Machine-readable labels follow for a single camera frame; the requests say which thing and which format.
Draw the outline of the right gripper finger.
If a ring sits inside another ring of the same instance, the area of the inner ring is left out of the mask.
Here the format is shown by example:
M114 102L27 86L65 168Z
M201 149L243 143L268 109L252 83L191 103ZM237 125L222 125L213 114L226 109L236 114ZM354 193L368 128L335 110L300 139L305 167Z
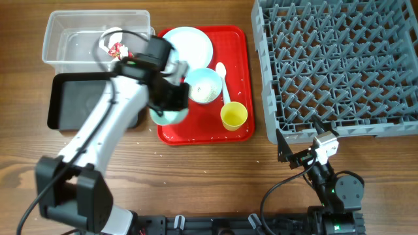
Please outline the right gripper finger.
M319 116L312 116L312 122L317 134L323 134L330 131L335 137L339 137L339 134L331 127L331 124L323 123Z
M276 129L276 139L278 145L278 161L282 163L288 162L293 152L279 129Z

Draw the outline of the green bowl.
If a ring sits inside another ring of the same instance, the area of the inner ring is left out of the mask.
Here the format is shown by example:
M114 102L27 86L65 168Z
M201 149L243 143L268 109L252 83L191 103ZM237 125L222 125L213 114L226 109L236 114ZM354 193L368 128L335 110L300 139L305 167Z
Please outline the green bowl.
M159 116L156 111L150 109L150 117L152 121L160 126L178 124L187 117L188 113L189 109L185 108L180 111L163 111L163 115Z

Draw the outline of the light blue rice bowl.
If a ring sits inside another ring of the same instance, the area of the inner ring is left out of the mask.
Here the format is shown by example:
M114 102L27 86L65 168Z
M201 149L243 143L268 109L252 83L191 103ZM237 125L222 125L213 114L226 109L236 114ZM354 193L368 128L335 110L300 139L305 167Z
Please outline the light blue rice bowl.
M189 98L199 104L213 102L222 90L221 78L209 68L189 72L184 82L189 84Z

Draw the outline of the red snack wrapper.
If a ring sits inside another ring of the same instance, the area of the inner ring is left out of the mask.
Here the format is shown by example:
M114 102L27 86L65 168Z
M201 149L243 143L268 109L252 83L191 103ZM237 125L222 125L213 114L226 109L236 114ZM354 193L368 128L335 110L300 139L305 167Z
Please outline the red snack wrapper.
M115 43L108 51L108 55L114 58L114 61L120 61L124 57L133 57L128 47L120 42Z

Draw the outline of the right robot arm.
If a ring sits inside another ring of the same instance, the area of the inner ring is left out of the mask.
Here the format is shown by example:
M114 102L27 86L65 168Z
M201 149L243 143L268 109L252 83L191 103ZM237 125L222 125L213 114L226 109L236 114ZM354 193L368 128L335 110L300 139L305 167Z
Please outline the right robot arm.
M312 145L293 153L280 130L276 130L278 160L290 168L303 167L303 177L310 183L321 204L310 206L301 219L288 219L302 234L365 234L361 201L365 182L348 170L335 172L329 163L339 146L339 134L317 116L312 118L317 136Z

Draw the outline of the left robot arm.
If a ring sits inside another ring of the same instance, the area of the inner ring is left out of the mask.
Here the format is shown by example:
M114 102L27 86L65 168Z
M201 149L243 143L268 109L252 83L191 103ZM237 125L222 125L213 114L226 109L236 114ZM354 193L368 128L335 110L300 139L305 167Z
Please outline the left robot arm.
M188 107L189 86L181 81L187 63L165 72L174 46L151 36L144 52L117 61L106 73L96 107L57 157L42 157L35 167L37 197L22 216L17 234L34 207L43 218L81 233L138 234L137 213L114 205L104 174L130 121L148 107L159 117Z

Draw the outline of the grey dishwasher rack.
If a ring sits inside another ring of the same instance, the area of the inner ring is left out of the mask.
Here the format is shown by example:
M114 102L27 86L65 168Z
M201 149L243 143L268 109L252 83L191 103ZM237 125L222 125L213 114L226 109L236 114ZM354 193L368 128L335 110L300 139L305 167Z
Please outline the grey dishwasher rack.
M417 2L254 2L266 133L309 142L417 133Z

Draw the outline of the light blue plate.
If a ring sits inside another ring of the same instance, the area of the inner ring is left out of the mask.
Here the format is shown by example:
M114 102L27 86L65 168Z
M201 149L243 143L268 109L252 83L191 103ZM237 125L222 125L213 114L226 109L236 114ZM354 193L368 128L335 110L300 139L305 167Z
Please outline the light blue plate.
M177 27L165 33L163 38L174 48L170 52L164 73L173 72L179 61L188 64L188 72L206 68L212 61L214 54L212 41L200 29Z

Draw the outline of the white plastic spoon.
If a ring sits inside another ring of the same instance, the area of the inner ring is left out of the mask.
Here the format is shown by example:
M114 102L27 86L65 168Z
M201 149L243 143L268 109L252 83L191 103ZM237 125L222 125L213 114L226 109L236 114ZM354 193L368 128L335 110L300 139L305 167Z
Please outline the white plastic spoon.
M216 64L216 72L219 75L219 77L221 78L222 81L222 94L223 94L223 103L224 105L228 104L231 101L230 95L229 95L229 91L227 88L227 84L226 84L226 80L225 77L227 75L227 70L225 65L222 62L218 62Z

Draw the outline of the yellow cup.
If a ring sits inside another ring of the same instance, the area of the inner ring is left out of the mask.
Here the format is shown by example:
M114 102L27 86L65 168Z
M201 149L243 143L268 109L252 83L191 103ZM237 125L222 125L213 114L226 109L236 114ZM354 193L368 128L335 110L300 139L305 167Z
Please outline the yellow cup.
M225 129L236 131L247 121L248 111L242 103L231 101L223 105L220 117Z

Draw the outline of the red serving tray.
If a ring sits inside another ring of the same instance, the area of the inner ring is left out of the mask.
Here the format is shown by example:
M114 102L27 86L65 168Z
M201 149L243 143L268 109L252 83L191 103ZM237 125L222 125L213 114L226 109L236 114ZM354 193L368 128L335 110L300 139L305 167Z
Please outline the red serving tray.
M189 101L189 113L184 121L176 125L158 126L158 137L171 146L246 141L255 130L246 36L235 25L202 26L199 29L209 37L214 47L209 67L214 69L218 62L226 66L230 98L247 108L248 118L238 130L228 131L220 116L223 97L219 96L210 104Z

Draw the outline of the black plastic tray bin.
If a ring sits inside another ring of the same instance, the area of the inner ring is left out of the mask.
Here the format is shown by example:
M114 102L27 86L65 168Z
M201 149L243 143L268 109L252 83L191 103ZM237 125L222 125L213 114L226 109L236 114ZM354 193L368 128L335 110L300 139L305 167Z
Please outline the black plastic tray bin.
M78 131L86 122L103 94L105 103L92 122L95 128L112 98L107 86L107 72L75 72L55 75L48 111L47 126L57 131Z

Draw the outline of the clear plastic bin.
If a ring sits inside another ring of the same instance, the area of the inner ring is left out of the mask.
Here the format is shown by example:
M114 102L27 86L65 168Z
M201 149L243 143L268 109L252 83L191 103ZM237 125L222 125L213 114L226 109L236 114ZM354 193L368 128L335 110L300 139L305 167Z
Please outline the clear plastic bin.
M98 38L112 27L149 37L155 33L147 10L58 10L51 13L42 60L56 73L101 72L93 52L110 71L113 58L99 47Z

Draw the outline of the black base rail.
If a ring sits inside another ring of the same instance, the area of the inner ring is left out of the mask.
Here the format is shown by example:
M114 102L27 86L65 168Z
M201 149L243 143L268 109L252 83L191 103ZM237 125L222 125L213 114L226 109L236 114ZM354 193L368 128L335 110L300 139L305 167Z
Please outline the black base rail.
M247 217L176 217L136 216L129 234L266 234L261 219L253 213ZM366 234L361 213L332 217L329 214L280 214L267 218L275 234Z

